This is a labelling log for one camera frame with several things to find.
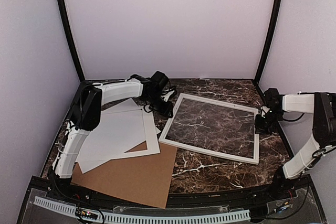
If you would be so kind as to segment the white mat board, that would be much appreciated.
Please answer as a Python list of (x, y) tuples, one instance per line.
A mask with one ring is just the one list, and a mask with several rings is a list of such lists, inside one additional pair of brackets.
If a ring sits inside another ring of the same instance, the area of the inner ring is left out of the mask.
[(108, 130), (105, 154), (101, 158), (122, 159), (158, 154), (160, 147), (156, 136), (153, 113), (137, 108), (120, 112), (102, 112), (101, 122)]

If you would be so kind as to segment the dark landscape photo print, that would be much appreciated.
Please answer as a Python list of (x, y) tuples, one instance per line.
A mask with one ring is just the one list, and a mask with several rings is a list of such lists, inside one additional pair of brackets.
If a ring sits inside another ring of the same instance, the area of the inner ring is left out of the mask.
[(86, 137), (76, 162), (86, 173), (110, 160), (159, 153), (153, 113), (127, 99), (101, 112), (100, 123)]

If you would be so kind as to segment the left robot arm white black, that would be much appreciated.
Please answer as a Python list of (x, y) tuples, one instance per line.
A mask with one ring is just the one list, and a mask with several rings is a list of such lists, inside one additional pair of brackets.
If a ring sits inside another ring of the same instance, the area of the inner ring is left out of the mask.
[(165, 96), (176, 94), (169, 78), (157, 71), (151, 77), (133, 74), (118, 81), (82, 81), (65, 117), (65, 136), (49, 175), (70, 179), (79, 151), (91, 131), (100, 123), (101, 107), (107, 103), (140, 98), (150, 111), (168, 119), (173, 117), (173, 103)]

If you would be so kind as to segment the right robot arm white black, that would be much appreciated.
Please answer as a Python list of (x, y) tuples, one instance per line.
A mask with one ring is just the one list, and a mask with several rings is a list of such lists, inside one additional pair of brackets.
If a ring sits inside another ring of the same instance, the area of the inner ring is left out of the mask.
[(302, 134), (307, 141), (276, 171), (276, 182), (268, 187), (269, 197), (278, 200), (288, 191), (286, 181), (300, 177), (335, 150), (335, 93), (280, 94), (276, 88), (269, 88), (263, 93), (263, 99), (265, 103), (255, 117), (256, 133), (270, 134), (280, 122), (297, 125), (302, 118), (309, 119), (304, 123), (308, 128)]

